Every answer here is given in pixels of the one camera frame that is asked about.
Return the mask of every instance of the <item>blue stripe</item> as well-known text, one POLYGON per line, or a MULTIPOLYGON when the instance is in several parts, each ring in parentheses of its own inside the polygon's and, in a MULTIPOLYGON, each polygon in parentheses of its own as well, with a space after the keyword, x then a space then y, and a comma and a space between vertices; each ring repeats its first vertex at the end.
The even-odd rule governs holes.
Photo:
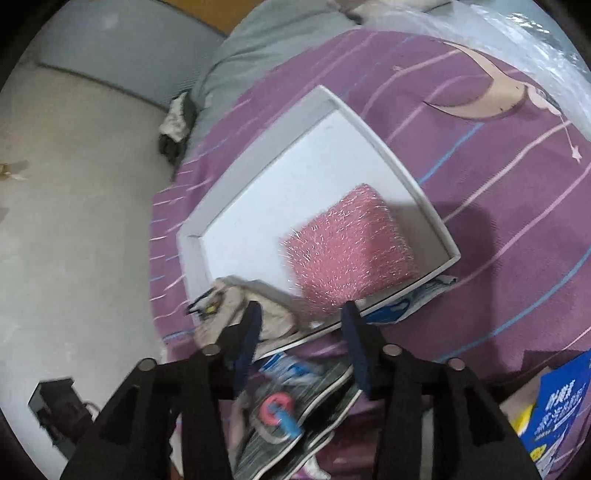
POLYGON ((391 48, 390 50, 388 50, 385 55, 383 55, 382 57, 379 58, 379 60, 374 64, 373 68, 371 68, 368 72, 366 72, 359 80, 357 80, 357 82, 355 82, 345 93, 343 93, 342 95, 340 95, 340 97, 345 100, 349 94, 351 93, 351 90, 353 90, 355 87, 357 87, 358 84, 360 84, 361 82, 363 82, 367 77, 369 77, 372 73, 374 73, 375 69, 378 68, 378 66, 382 63, 383 59, 386 58, 388 55, 390 55, 394 50, 396 50, 398 47, 404 45, 407 41, 412 40, 413 38, 416 38, 416 35, 412 35, 410 37, 406 37, 404 40, 402 40, 402 42, 398 43, 394 48, 391 48))
POLYGON ((458 140, 456 142, 456 144, 452 147, 452 149, 447 152, 444 156, 442 156, 439 160, 437 160, 437 163, 435 163, 435 165, 433 166, 433 168, 431 170, 429 170, 427 172, 427 174, 418 181, 419 185, 422 185, 424 182, 426 182, 428 179, 431 178, 431 176, 433 176, 433 174, 439 170, 439 167, 441 167, 445 162, 447 162, 449 160, 449 158, 454 154, 454 152, 460 148, 460 146, 467 140, 470 139, 470 137, 472 137, 476 132, 478 132, 480 130, 480 128, 482 127, 482 125, 484 125, 484 123, 478 123, 476 125, 474 125, 474 127, 472 127, 472 129, 463 137, 461 137, 460 140, 458 140))
POLYGON ((480 345, 481 343, 486 342, 488 339, 493 338, 494 336, 497 336, 503 330, 506 330, 511 325, 519 322, 523 317, 525 317, 526 315, 529 315, 537 307, 539 307, 540 305, 542 305, 552 295, 554 295, 557 291, 559 291, 562 287, 564 287, 569 282, 569 280, 576 275, 576 273, 580 270, 580 268, 587 261, 587 259, 589 258, 590 255, 591 255, 591 247, 589 247, 589 249, 583 255, 583 258, 581 258, 581 260, 579 260, 577 262, 577 264, 573 267, 573 269, 570 272, 568 272, 562 278, 562 280, 560 280, 554 287, 552 287, 551 289, 549 289, 549 291, 546 292, 544 295, 542 295, 538 300, 536 300, 535 302, 533 302, 523 312, 521 312, 518 315, 515 315, 511 320, 509 320, 508 322, 505 322, 503 325, 501 325, 500 327, 496 328, 495 330, 493 330, 491 333, 485 335, 484 337, 481 337, 481 338, 479 338, 478 340, 475 340, 472 343, 468 343, 467 345, 463 346, 462 348, 459 348, 458 350, 456 350, 456 351, 454 351, 452 353, 448 353, 447 355, 442 356, 441 358, 439 358, 436 361, 437 362, 444 362, 444 361, 446 361, 446 360, 448 360, 448 359, 450 359, 450 358, 452 358, 454 356, 458 356, 461 353, 463 353, 463 352, 465 352, 467 350, 470 350, 471 348, 474 348, 474 347, 480 345))
POLYGON ((174 332, 174 333, 169 333, 168 335, 165 335, 162 337, 162 340, 164 342, 168 342, 169 340, 174 340, 175 338, 178 337, 182 337, 185 335, 192 335, 195 332, 195 328, 192 328, 190 330, 181 330, 180 332, 174 332))

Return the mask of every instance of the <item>gray floor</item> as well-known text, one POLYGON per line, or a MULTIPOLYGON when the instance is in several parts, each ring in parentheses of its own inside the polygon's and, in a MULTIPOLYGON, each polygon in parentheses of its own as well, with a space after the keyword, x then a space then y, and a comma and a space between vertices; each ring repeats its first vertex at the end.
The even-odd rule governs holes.
POLYGON ((0 93, 0 406, 49 480, 64 459, 29 412, 39 380, 72 376, 100 406, 157 359, 148 292, 151 198, 170 171, 164 112, 93 81, 20 66, 0 93))

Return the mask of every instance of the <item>plastic bag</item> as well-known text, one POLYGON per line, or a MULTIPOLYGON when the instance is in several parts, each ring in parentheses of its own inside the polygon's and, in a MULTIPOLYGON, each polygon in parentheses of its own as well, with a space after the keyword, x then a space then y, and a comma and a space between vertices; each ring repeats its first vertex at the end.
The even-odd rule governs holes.
POLYGON ((442 38, 490 54, 526 73, 591 141, 591 83, 564 52, 535 38, 516 22, 457 1, 446 18, 395 9, 383 2, 372 2, 372 6, 366 28, 442 38))

